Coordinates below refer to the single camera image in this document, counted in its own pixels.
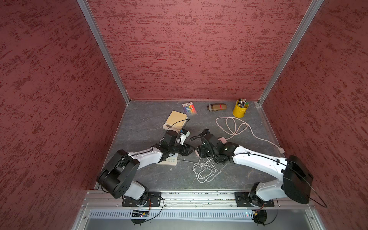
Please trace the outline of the beige kitchen scale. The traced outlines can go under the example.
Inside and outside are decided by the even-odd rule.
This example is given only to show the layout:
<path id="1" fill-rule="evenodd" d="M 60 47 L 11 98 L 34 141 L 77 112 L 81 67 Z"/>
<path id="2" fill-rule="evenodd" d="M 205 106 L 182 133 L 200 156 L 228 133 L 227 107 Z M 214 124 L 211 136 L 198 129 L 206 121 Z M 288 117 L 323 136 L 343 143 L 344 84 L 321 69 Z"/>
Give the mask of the beige kitchen scale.
<path id="1" fill-rule="evenodd" d="M 186 124 L 187 119 L 188 117 L 186 114 L 177 111 L 172 111 L 169 117 L 167 118 L 166 122 L 164 123 L 163 129 L 174 130 L 176 132 L 179 132 Z"/>

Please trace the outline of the pink power strip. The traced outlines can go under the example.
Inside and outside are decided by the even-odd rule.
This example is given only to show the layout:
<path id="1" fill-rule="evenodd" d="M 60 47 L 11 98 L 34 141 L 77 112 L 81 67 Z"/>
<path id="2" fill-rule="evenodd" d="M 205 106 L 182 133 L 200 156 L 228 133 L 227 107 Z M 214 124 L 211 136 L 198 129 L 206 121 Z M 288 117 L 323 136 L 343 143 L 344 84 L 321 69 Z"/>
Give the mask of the pink power strip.
<path id="1" fill-rule="evenodd" d="M 224 137 L 221 137 L 221 138 L 219 138 L 218 139 L 220 142 L 222 142 L 223 144 L 226 144 L 227 143 L 227 141 L 226 141 L 226 139 L 224 138 Z"/>

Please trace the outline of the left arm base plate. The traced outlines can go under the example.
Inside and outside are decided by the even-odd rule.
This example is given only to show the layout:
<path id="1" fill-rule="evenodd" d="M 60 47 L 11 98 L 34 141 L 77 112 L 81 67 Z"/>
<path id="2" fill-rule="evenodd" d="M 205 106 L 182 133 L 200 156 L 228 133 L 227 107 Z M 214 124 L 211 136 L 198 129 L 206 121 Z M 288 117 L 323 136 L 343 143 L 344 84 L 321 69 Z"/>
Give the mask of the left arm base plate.
<path id="1" fill-rule="evenodd" d="M 149 207 L 159 207 L 162 200 L 161 192 L 148 191 L 145 192 L 142 197 L 138 200 L 133 199 L 128 196 L 123 197 L 122 207 L 130 208 L 149 208 Z"/>

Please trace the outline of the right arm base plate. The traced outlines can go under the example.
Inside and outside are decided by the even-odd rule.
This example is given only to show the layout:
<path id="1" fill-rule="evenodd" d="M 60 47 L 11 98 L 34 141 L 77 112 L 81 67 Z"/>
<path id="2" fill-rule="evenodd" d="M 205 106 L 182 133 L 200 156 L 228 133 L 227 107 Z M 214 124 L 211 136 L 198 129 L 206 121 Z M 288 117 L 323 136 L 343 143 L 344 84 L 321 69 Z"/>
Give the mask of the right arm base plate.
<path id="1" fill-rule="evenodd" d="M 249 196 L 249 192 L 235 192 L 235 201 L 238 208 L 273 208 L 273 200 L 263 201 L 256 195 Z"/>

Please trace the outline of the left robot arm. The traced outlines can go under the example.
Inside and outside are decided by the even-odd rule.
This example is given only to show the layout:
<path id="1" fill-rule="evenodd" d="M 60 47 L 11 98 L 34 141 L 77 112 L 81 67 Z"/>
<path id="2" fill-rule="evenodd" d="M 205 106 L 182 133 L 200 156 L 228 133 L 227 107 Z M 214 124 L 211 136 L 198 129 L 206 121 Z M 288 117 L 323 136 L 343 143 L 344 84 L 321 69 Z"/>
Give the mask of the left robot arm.
<path id="1" fill-rule="evenodd" d="M 149 190 L 139 182 L 134 182 L 136 172 L 148 165 L 164 162 L 176 154 L 188 156 L 191 146 L 185 143 L 190 132 L 168 130 L 163 138 L 148 150 L 126 152 L 118 150 L 97 176 L 97 183 L 102 190 L 114 198 L 127 196 L 137 206 L 149 202 Z"/>

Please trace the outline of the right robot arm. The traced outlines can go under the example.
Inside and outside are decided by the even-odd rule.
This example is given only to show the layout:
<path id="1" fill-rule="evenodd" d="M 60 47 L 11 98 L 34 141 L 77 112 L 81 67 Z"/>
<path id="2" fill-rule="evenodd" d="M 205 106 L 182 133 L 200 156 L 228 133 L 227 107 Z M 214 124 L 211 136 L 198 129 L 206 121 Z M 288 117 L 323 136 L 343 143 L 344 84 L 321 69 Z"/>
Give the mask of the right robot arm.
<path id="1" fill-rule="evenodd" d="M 308 204 L 313 176 L 296 156 L 289 158 L 262 154 L 229 141 L 221 141 L 205 129 L 192 140 L 200 139 L 197 147 L 199 157 L 211 157 L 217 164 L 233 163 L 247 166 L 274 177 L 270 182 L 256 182 L 245 198 L 253 207 L 262 207 L 266 202 L 289 198 L 300 204 Z"/>

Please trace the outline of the blue top kitchen scale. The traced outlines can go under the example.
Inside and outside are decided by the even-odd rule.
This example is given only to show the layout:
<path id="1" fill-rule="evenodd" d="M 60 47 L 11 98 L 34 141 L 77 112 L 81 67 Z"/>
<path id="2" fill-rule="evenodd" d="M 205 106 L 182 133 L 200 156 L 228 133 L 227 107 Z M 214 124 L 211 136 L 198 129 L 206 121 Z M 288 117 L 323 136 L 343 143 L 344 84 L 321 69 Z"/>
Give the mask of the blue top kitchen scale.
<path id="1" fill-rule="evenodd" d="M 174 154 L 173 156 L 168 157 L 165 161 L 162 161 L 160 163 L 158 163 L 159 165 L 172 165 L 172 166 L 176 166 L 177 165 L 177 159 L 178 159 L 178 154 Z"/>

